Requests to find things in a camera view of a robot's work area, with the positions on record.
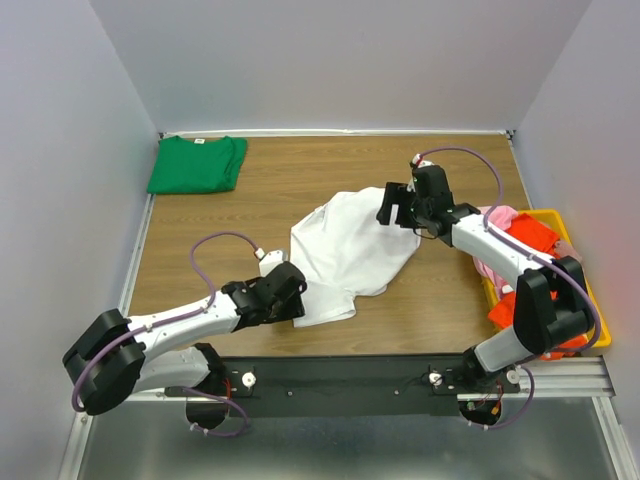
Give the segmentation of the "white t-shirt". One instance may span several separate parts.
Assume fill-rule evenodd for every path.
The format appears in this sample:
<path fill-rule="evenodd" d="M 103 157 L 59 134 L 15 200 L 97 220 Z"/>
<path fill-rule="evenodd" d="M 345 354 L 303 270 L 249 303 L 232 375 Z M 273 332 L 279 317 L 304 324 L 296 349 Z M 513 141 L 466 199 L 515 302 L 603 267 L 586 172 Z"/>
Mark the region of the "white t-shirt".
<path fill-rule="evenodd" d="M 290 230 L 290 261 L 304 274 L 296 328 L 356 315 L 355 298 L 384 293 L 420 246 L 412 231 L 376 220 L 384 190 L 338 192 Z"/>

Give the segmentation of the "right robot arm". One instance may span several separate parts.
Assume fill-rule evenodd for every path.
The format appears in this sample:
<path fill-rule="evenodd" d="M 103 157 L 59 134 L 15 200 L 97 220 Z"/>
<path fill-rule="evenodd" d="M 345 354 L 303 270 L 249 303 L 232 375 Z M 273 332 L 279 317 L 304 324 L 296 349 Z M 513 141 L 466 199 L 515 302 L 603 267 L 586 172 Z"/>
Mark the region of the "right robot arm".
<path fill-rule="evenodd" d="M 483 391 L 508 367 L 578 336 L 599 334 L 600 317 L 581 264 L 535 250 L 498 230 L 478 208 L 456 202 L 440 166 L 413 168 L 408 184 L 387 183 L 376 219 L 427 231 L 485 263 L 514 290 L 511 326 L 467 349 L 453 370 L 453 380 L 467 389 Z"/>

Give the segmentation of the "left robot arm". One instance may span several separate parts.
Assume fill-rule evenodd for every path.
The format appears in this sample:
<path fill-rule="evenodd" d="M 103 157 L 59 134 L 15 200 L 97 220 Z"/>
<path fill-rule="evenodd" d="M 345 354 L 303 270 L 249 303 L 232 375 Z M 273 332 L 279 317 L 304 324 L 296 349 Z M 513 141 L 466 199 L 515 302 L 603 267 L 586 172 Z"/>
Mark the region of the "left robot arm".
<path fill-rule="evenodd" d="M 142 389 L 152 361 L 178 346 L 302 317 L 306 289 L 304 274 L 283 261 L 263 276 L 165 312 L 130 318 L 117 309 L 103 312 L 63 356 L 73 409 L 93 416 L 112 410 Z"/>

